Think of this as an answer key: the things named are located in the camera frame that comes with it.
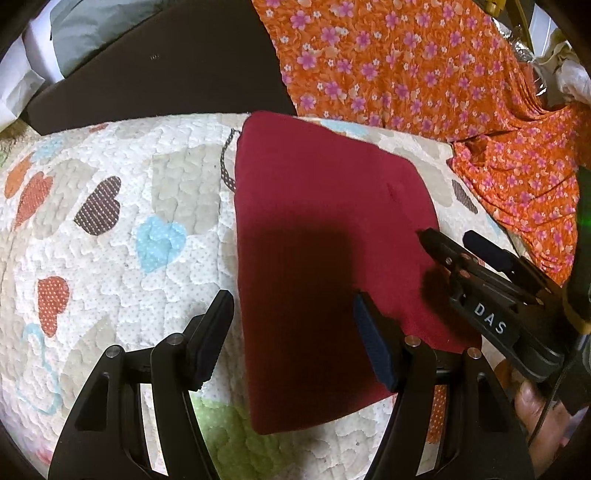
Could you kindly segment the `person's right hand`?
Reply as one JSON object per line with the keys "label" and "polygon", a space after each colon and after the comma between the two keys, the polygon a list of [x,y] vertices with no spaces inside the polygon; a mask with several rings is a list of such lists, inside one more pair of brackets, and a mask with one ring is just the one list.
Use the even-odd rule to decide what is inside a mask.
{"label": "person's right hand", "polygon": [[[494,371],[506,394],[513,395],[516,415],[530,437],[543,413],[546,398],[507,359],[502,360]],[[537,478],[549,469],[567,445],[582,415],[583,412],[570,415],[561,402],[549,408],[543,425],[529,446]]]}

